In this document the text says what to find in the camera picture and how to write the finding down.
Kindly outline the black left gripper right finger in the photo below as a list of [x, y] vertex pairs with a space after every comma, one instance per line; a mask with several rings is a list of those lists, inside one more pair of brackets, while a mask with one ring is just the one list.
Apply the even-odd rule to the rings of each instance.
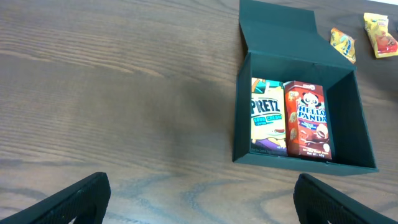
[[293, 199], [301, 224], [397, 223], [305, 173], [298, 177]]

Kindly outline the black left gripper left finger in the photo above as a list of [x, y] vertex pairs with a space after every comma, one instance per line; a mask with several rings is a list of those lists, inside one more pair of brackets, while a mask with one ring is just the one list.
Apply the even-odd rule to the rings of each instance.
[[111, 188], [105, 172], [95, 172], [52, 196], [11, 215], [3, 224], [103, 222]]

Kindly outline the red Hello Panda box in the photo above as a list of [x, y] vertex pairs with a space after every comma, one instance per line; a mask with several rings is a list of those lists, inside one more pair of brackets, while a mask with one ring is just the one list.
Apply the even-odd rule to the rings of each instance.
[[323, 87], [289, 81], [284, 83], [284, 95], [288, 155], [331, 160]]

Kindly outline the yellow green Pretz box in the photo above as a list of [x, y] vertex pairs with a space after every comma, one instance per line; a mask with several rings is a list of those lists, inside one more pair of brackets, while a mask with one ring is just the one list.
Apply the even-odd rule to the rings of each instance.
[[252, 78], [251, 149], [261, 154], [287, 155], [283, 84]]

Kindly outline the black gift box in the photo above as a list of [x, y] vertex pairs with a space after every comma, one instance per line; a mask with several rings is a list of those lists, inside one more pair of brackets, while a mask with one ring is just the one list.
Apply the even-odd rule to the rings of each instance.
[[[356, 69], [317, 32], [313, 11], [259, 1], [239, 3], [247, 48], [236, 82], [233, 161], [329, 175], [377, 171]], [[252, 78], [323, 87], [331, 160], [261, 154], [251, 149]]]

